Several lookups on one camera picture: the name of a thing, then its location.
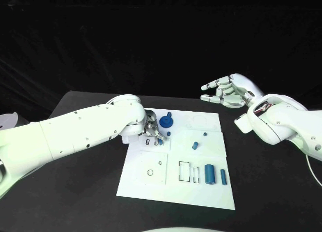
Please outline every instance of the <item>small blue cylinder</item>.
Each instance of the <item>small blue cylinder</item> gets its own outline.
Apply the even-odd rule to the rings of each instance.
[[[204,165],[204,183],[214,185],[214,166],[211,164]]]
[[[227,185],[227,179],[225,179],[225,172],[224,172],[224,169],[221,169],[219,172],[221,172],[221,184],[222,184],[222,185]]]
[[[195,149],[196,149],[196,145],[198,145],[198,143],[196,143],[196,142],[193,142],[193,144],[192,144],[192,150],[195,150]]]

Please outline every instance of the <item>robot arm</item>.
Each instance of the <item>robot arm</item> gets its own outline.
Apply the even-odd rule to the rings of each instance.
[[[146,136],[165,140],[155,114],[139,98],[122,95],[111,104],[76,110],[48,120],[0,130],[0,198],[12,184],[45,163],[122,136],[122,141]]]
[[[209,82],[201,89],[215,86],[215,95],[219,95],[201,95],[199,98],[221,103],[228,108],[238,108],[244,104],[248,106],[247,113],[234,120],[241,132],[252,130],[271,145],[288,140],[306,155],[322,161],[322,111],[307,111],[284,95],[263,95],[252,82],[237,73]],[[237,97],[235,103],[228,101],[231,96]]]

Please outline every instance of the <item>robotic hand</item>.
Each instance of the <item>robotic hand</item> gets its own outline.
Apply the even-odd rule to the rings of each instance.
[[[217,87],[215,96],[201,95],[201,100],[228,108],[248,106],[247,113],[234,120],[242,133],[252,130],[271,145],[288,140],[306,155],[322,161],[322,111],[307,111],[284,95],[264,95],[237,73],[211,81],[201,90],[212,87]]]
[[[140,134],[166,140],[158,132],[155,113],[139,98],[120,95],[106,104],[76,110],[48,120],[0,130],[0,198],[12,184],[45,163],[122,136]]]

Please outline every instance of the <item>black table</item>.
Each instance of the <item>black table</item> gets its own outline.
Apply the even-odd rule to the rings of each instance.
[[[55,117],[114,95],[68,92]],[[120,138],[45,164],[0,200],[2,232],[139,232],[162,227],[222,231],[322,231],[322,189],[303,153],[290,142],[271,146],[232,120],[244,113],[195,99],[140,96],[145,107],[218,113],[235,211],[116,197],[127,145]],[[310,159],[322,180],[322,162]]]

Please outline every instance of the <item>black backdrop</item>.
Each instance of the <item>black backdrop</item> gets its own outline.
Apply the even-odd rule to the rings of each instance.
[[[45,119],[70,90],[198,98],[231,73],[322,109],[322,9],[140,2],[0,5],[0,114]]]

